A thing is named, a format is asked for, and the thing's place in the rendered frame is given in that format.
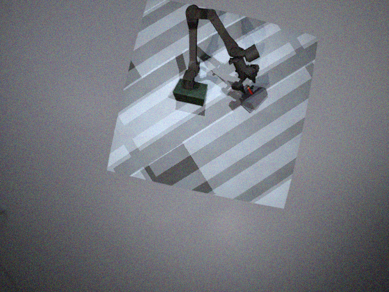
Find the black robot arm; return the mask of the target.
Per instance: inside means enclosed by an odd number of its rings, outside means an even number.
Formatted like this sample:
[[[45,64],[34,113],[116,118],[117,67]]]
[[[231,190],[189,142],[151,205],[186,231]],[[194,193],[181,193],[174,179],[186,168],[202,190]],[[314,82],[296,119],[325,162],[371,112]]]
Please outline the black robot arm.
[[[232,39],[227,32],[226,28],[218,18],[215,10],[213,9],[201,9],[197,5],[190,5],[187,7],[186,18],[189,28],[189,64],[188,69],[185,71],[181,88],[192,90],[195,86],[195,77],[200,71],[200,61],[197,61],[197,29],[199,19],[207,19],[213,24],[220,37],[225,43],[227,52],[233,58],[230,58],[229,65],[234,64],[236,70],[242,69],[246,62],[251,62],[260,57],[255,44],[247,49],[239,47],[238,44]],[[243,57],[246,59],[244,61]],[[259,72],[258,65],[250,67],[247,65],[247,69],[243,72],[243,77],[253,80]]]

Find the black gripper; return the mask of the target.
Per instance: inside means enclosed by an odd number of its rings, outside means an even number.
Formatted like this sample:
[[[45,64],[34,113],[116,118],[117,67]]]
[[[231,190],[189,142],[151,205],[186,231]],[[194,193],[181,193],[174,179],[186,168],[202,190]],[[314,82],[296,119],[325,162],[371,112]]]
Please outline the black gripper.
[[[250,67],[254,67],[255,64],[251,64]],[[245,81],[246,77],[243,77],[243,72],[247,69],[247,65],[245,65],[242,69],[236,70],[235,72],[238,73],[238,78],[240,78],[240,81],[234,82],[232,85],[233,90],[241,91],[242,93],[246,94],[243,86],[243,82]],[[255,78],[252,80],[254,83],[256,83]]]

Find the grey sloped panel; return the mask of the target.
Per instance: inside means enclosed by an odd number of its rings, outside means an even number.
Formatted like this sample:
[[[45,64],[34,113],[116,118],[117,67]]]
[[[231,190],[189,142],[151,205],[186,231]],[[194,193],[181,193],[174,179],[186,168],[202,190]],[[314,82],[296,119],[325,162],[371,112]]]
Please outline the grey sloped panel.
[[[267,89],[260,86],[252,85],[250,87],[252,95],[249,90],[246,91],[246,94],[243,94],[240,98],[241,105],[247,110],[248,113],[251,113],[258,105],[264,100],[268,95]]]

